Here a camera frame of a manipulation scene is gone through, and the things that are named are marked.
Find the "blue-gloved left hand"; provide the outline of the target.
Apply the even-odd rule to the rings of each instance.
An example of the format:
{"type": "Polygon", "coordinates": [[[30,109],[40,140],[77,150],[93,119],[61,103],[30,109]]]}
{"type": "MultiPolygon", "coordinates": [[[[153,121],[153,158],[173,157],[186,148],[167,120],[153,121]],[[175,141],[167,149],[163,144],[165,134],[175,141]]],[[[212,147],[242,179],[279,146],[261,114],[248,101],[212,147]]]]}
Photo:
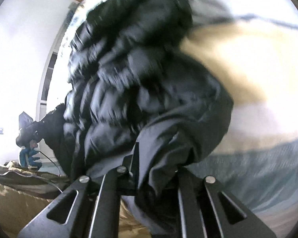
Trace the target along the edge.
{"type": "Polygon", "coordinates": [[[42,167],[42,163],[39,162],[40,157],[37,156],[38,143],[34,140],[30,141],[29,147],[21,149],[19,154],[19,163],[21,167],[28,168],[30,170],[38,171],[42,167]]]}

